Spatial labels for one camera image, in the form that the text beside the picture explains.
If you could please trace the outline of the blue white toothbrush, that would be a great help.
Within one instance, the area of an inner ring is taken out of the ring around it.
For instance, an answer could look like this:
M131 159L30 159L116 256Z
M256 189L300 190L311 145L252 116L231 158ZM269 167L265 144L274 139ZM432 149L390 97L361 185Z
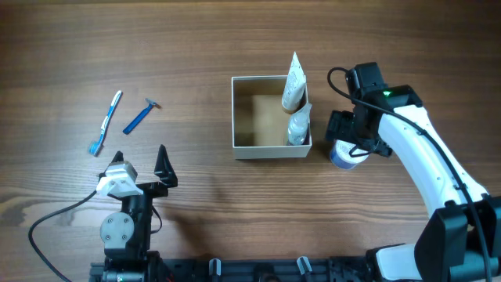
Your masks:
M99 139L97 141L92 141L88 148L88 152L94 157L97 157L103 148L103 142L104 139L106 138L106 133L109 127L110 119L112 118L114 111L117 108L117 105L122 97L122 94L123 92L121 90L118 90L114 95L110 104L110 108L103 120L103 123L101 124Z

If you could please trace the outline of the blue jar white lid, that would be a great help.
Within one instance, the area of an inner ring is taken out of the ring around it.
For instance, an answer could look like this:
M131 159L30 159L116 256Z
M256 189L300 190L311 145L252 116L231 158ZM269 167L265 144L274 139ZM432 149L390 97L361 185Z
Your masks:
M330 151L330 160L338 168L352 169L364 162L368 151L359 149L355 144L337 140Z

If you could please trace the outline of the clear bottle green label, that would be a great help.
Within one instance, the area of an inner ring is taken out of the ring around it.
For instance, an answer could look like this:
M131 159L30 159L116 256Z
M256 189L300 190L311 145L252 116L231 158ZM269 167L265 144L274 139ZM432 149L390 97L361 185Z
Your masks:
M300 110L292 114L287 127L287 145L303 145L308 133L310 111L312 105L306 103Z

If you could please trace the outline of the white cream tube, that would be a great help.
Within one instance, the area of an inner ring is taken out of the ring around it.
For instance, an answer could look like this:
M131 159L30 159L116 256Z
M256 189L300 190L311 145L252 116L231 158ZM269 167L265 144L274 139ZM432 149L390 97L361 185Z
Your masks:
M294 52L281 101L285 111L293 113L297 110L304 95L305 86L305 73L297 57L297 53Z

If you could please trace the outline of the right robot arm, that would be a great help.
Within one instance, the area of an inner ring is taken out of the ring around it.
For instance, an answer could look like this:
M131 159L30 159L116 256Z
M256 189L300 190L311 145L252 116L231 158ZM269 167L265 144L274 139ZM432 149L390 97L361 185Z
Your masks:
M329 141L350 157L396 154L427 208L414 244L367 252L372 281L490 281L500 275L500 199L476 182L439 137L409 85L389 86L374 62L342 70L352 111L333 111Z

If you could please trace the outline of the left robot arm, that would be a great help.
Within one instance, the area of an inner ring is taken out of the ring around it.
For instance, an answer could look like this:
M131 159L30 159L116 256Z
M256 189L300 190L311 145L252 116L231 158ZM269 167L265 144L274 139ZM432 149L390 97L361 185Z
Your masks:
M167 197L178 179L165 146L158 150L153 174L156 182L136 182L138 173L118 151L99 175L96 192L121 202L121 210L108 215L100 227L105 261L91 265L90 281L173 281L174 275L158 251L150 249L152 217L159 215L153 199Z

